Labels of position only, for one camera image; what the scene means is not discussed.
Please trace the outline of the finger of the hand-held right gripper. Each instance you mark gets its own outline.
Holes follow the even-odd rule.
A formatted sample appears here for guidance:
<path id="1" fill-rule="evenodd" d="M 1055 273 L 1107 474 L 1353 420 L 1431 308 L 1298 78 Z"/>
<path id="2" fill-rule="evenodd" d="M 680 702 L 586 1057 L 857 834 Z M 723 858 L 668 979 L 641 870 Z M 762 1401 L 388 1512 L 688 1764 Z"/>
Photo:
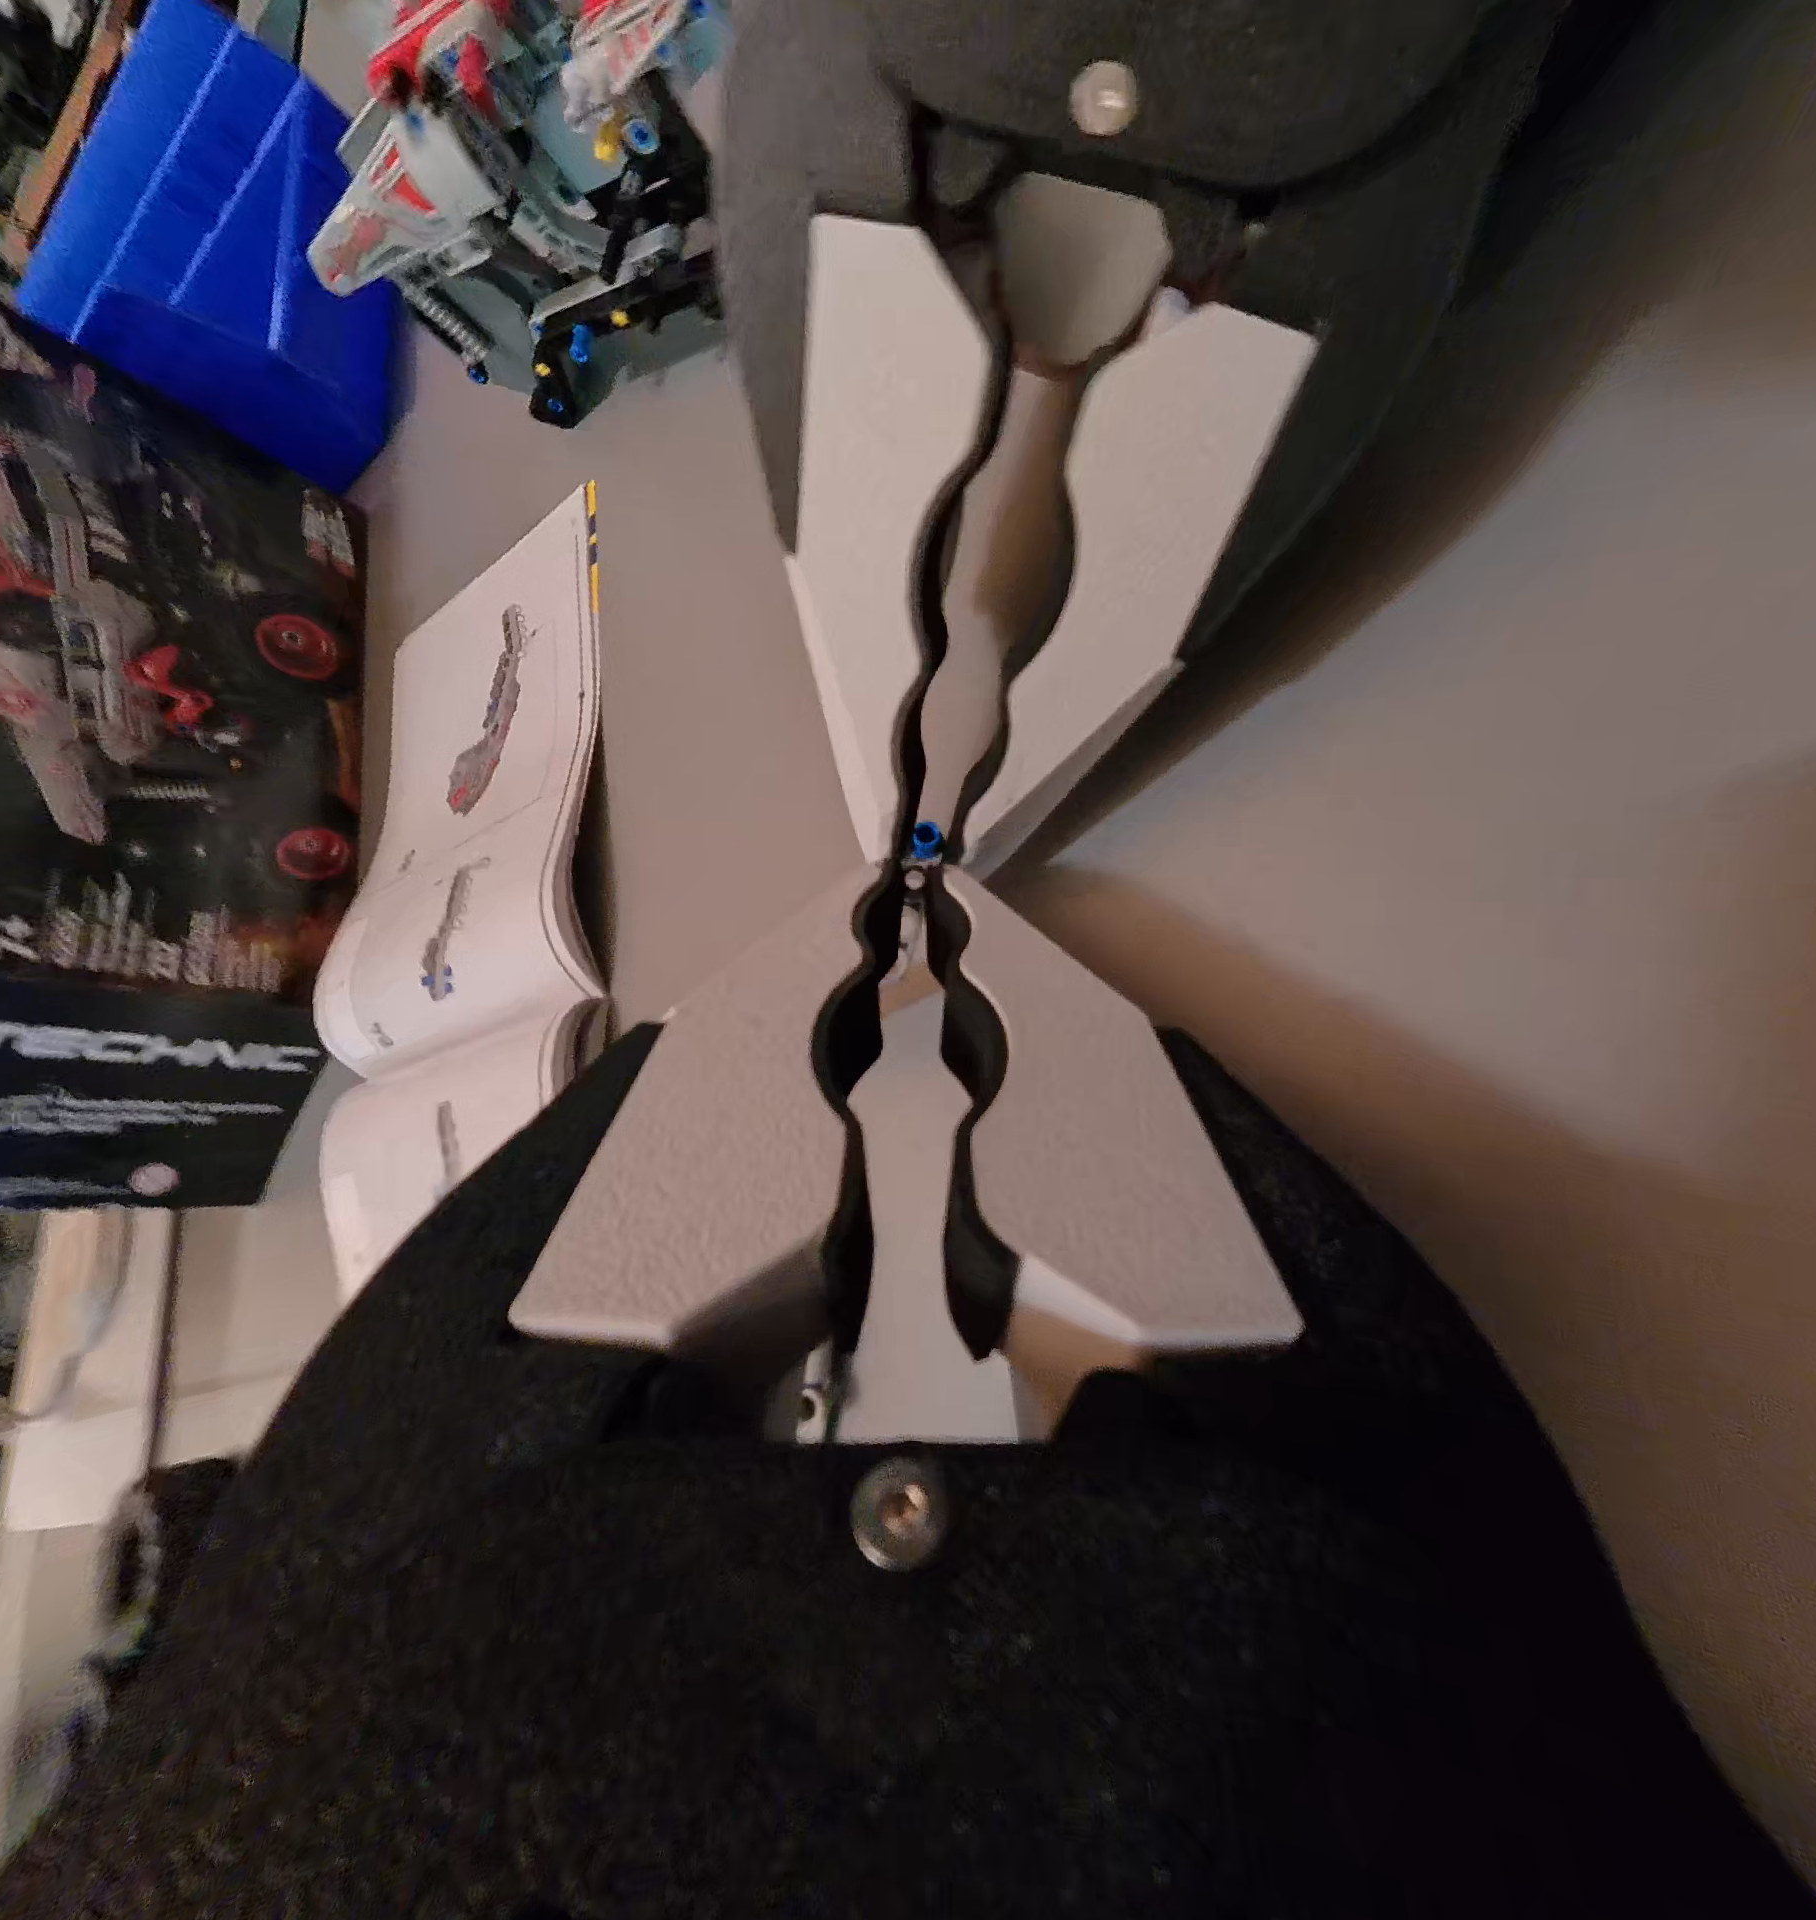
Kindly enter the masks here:
<path id="1" fill-rule="evenodd" d="M 999 670 L 953 865 L 988 880 L 1180 674 L 1180 644 L 1312 368 L 1315 334 L 1156 295 L 1066 434 L 1061 604 Z"/>
<path id="2" fill-rule="evenodd" d="M 927 670 L 922 554 L 988 420 L 993 349 L 921 228 L 807 226 L 798 504 L 787 579 L 862 858 L 896 850 Z"/>

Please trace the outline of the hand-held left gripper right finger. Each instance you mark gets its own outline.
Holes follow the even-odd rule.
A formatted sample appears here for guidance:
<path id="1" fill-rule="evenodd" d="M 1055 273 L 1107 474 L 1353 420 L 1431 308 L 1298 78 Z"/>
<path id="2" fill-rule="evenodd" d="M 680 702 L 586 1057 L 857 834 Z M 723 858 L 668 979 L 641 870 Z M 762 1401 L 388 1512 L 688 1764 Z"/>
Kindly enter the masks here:
<path id="1" fill-rule="evenodd" d="M 1039 1438 L 1091 1374 L 1291 1349 L 1303 1312 L 1154 1024 L 964 870 L 917 876 L 943 1070 L 968 1097 L 945 1309 L 1011 1378 L 1006 1413 L 936 1391 L 921 1438 Z"/>

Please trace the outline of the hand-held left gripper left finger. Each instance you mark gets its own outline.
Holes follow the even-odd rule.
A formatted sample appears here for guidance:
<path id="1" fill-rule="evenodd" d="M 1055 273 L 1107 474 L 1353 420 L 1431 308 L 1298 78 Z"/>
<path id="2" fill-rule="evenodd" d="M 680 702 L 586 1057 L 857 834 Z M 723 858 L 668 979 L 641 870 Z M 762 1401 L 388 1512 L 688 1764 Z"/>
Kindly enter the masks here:
<path id="1" fill-rule="evenodd" d="M 874 1247 L 848 1097 L 879 1058 L 902 903 L 896 862 L 854 866 L 647 1038 L 509 1309 L 529 1356 L 663 1367 L 744 1433 L 827 1439 Z"/>

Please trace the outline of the open instruction booklet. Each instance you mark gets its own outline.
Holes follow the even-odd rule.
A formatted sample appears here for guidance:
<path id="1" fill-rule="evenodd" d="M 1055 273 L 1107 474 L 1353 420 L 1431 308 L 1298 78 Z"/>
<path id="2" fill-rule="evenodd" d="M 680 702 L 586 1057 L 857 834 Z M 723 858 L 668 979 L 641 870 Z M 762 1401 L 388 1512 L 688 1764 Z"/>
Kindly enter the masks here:
<path id="1" fill-rule="evenodd" d="M 315 986 L 357 1083 L 317 1182 L 349 1301 L 604 1045 L 573 900 L 601 722 L 594 484 L 407 637 L 383 828 Z"/>

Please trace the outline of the brick toy vehicle model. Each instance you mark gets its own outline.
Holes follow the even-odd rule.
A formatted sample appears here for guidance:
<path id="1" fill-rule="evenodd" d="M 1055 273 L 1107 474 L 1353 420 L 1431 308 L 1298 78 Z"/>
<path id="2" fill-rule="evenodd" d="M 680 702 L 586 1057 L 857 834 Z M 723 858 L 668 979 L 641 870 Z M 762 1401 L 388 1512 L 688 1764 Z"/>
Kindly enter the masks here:
<path id="1" fill-rule="evenodd" d="M 308 247 L 393 287 L 478 385 L 573 430 L 722 340 L 709 150 L 728 4 L 403 2 Z"/>

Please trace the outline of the blue plastic bin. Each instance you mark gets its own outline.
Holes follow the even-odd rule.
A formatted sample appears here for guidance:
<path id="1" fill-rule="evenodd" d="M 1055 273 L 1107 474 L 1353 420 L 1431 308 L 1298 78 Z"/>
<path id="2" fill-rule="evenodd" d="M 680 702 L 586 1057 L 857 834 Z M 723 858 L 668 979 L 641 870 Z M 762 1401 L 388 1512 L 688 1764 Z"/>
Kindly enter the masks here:
<path id="1" fill-rule="evenodd" d="M 405 308 L 330 294 L 309 243 L 348 117 L 202 2 L 158 2 L 79 147 L 16 310 L 343 496 L 388 442 Z"/>

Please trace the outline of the black toy set box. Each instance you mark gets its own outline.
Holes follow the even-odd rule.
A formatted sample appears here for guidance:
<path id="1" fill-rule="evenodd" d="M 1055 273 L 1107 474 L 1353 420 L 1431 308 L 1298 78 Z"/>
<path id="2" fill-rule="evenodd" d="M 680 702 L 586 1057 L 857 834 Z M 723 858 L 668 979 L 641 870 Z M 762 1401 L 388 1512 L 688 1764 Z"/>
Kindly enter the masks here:
<path id="1" fill-rule="evenodd" d="M 264 1197 L 357 886 L 361 560 L 0 302 L 0 1210 Z"/>

